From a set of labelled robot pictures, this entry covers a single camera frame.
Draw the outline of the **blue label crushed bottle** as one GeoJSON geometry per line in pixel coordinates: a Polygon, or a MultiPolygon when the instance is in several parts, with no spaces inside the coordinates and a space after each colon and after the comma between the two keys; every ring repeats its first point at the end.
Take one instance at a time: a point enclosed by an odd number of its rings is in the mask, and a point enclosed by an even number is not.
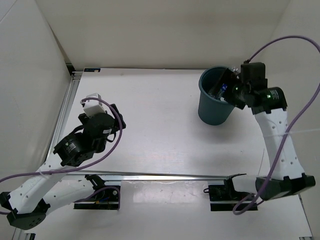
{"type": "Polygon", "coordinates": [[[222,99],[227,90],[231,90],[240,82],[240,70],[236,67],[226,68],[214,87],[214,98],[222,99]]]}

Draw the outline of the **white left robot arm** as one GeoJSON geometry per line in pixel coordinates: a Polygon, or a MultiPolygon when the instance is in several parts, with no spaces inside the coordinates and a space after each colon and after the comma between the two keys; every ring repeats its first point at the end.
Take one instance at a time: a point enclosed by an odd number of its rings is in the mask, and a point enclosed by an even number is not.
{"type": "Polygon", "coordinates": [[[82,103],[81,124],[66,135],[52,154],[36,172],[25,173],[29,179],[11,192],[0,194],[0,205],[7,209],[8,223],[20,230],[30,230],[39,225],[53,211],[87,201],[99,201],[108,191],[120,190],[105,184],[98,175],[86,175],[83,180],[62,190],[53,187],[68,173],[81,169],[84,161],[105,150],[109,142],[118,145],[126,128],[122,114],[115,104],[108,105],[89,99],[82,103]]]}

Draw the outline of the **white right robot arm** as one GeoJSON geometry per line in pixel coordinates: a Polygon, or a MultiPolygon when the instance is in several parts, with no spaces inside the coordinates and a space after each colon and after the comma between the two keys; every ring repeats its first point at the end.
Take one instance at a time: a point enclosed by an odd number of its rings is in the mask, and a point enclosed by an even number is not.
{"type": "Polygon", "coordinates": [[[285,94],[280,87],[268,87],[264,63],[244,63],[239,73],[221,67],[218,77],[209,85],[208,94],[241,110],[251,109],[262,132],[270,164],[267,176],[234,176],[232,183],[224,188],[227,198],[236,200],[247,192],[259,194],[262,200],[268,201],[296,195],[315,186],[314,176],[305,173],[287,132],[285,94]]]}

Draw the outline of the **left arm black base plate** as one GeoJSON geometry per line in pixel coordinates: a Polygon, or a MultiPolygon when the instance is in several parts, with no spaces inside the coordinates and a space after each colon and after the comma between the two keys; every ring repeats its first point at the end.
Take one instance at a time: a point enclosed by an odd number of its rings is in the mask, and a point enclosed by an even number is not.
{"type": "Polygon", "coordinates": [[[120,192],[121,182],[109,182],[102,180],[100,183],[95,180],[90,181],[94,191],[106,188],[103,191],[95,193],[89,199],[83,202],[76,202],[73,205],[75,210],[110,210],[117,211],[120,209],[120,192]]]}

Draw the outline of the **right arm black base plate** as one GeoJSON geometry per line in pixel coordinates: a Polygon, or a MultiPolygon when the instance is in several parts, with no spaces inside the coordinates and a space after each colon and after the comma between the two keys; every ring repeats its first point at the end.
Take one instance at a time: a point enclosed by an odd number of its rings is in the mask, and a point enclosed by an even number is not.
{"type": "Polygon", "coordinates": [[[203,192],[209,195],[211,212],[232,212],[234,206],[249,195],[247,192],[231,192],[225,185],[209,185],[203,192]]]}

